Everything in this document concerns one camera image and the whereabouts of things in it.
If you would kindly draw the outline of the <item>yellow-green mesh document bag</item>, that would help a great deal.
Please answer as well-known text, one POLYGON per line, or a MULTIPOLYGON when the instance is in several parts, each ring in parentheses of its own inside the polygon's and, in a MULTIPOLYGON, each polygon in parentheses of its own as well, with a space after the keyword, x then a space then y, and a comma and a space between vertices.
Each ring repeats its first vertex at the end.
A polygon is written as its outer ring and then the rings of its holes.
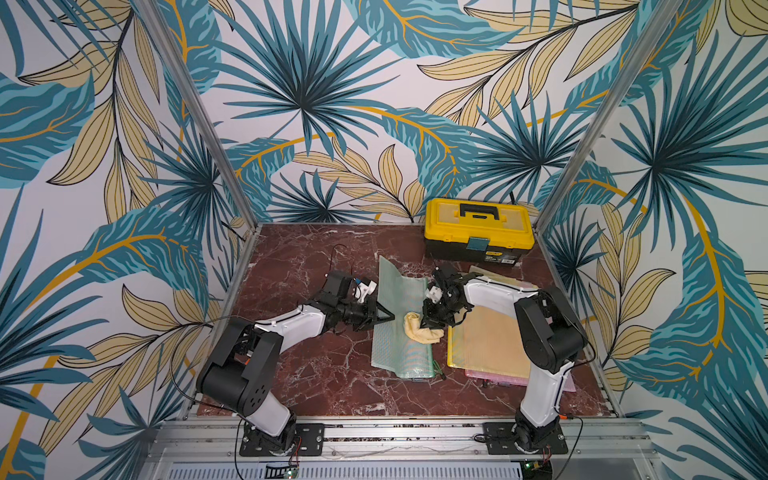
POLYGON ((522 290, 505 285, 512 300, 502 302, 502 312, 478 304, 461 325, 448 329, 447 365, 454 369, 490 372, 508 376, 529 377, 530 360, 524 352, 514 302, 536 290, 522 290))

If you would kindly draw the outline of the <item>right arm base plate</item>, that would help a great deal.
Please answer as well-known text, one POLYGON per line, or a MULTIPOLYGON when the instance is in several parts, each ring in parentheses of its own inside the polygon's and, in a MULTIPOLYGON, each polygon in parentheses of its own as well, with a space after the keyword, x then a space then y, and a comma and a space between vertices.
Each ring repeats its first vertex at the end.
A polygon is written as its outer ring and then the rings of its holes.
POLYGON ((557 420, 543 427, 523 422, 485 422, 481 436, 490 455, 566 454, 565 435, 557 420))

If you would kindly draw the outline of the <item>green-zip clear mesh bag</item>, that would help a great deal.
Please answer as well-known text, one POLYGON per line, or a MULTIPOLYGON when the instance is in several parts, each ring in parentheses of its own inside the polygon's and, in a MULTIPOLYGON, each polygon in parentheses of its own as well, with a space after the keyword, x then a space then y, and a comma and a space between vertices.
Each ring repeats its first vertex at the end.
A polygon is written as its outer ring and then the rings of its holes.
POLYGON ((405 331, 405 316, 421 313, 426 278, 405 277, 389 260, 379 258, 378 302, 391 311, 394 319, 374 327, 371 365, 406 380, 435 376, 432 346, 410 339, 405 331))

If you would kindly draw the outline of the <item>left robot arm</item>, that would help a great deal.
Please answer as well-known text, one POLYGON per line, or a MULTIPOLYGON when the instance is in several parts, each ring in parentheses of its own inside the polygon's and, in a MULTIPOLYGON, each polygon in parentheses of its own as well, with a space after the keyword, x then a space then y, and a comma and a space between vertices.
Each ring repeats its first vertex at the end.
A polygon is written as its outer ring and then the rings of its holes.
POLYGON ((377 285, 340 271, 294 310, 261 321, 231 317, 197 378, 197 390, 234 411, 274 451, 293 445, 295 414, 271 392, 280 355, 345 324, 354 331, 395 315, 377 301, 377 285))

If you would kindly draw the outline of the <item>pink red-zip mesh bag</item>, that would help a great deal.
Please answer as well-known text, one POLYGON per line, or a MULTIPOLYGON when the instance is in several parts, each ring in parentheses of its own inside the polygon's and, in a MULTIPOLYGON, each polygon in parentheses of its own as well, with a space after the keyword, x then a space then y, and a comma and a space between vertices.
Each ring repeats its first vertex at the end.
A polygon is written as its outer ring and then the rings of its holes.
POLYGON ((528 384, 527 376, 508 376, 474 370, 465 370, 464 373, 468 378, 485 380, 500 385, 526 386, 528 384))

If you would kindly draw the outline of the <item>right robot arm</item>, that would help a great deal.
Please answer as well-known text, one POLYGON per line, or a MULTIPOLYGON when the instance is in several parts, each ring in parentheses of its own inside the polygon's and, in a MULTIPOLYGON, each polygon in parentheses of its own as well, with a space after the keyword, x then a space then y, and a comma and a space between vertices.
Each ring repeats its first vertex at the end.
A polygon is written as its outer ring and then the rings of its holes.
POLYGON ((510 442, 525 454, 542 452, 559 434, 562 391, 588 345, 585 330, 569 300, 554 286, 522 289, 478 273, 461 274, 451 266, 433 271, 423 302, 422 325, 455 327, 460 324, 456 314, 467 314, 476 307, 514 316, 531 364, 514 428, 498 440, 510 442))

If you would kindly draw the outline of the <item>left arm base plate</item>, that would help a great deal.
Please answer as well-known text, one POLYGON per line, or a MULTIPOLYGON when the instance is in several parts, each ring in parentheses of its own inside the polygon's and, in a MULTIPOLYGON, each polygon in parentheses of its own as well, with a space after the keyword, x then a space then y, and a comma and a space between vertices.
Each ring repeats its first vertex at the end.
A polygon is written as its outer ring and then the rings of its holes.
POLYGON ((289 423, 279 436, 269 436, 250 424, 241 434, 238 454, 246 458, 287 456, 298 452, 300 458, 322 455, 325 425, 322 423, 289 423))

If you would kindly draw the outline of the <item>cream wiping cloth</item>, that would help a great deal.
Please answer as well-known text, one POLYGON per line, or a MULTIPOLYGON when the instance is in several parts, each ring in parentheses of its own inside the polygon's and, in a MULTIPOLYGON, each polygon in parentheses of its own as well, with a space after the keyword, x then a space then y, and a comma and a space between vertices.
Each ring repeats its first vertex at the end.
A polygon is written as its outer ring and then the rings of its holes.
POLYGON ((406 336, 419 344, 432 345, 439 343, 445 333, 441 329, 430 329, 421 326, 422 316, 416 312, 408 312, 404 316, 404 332, 406 336))

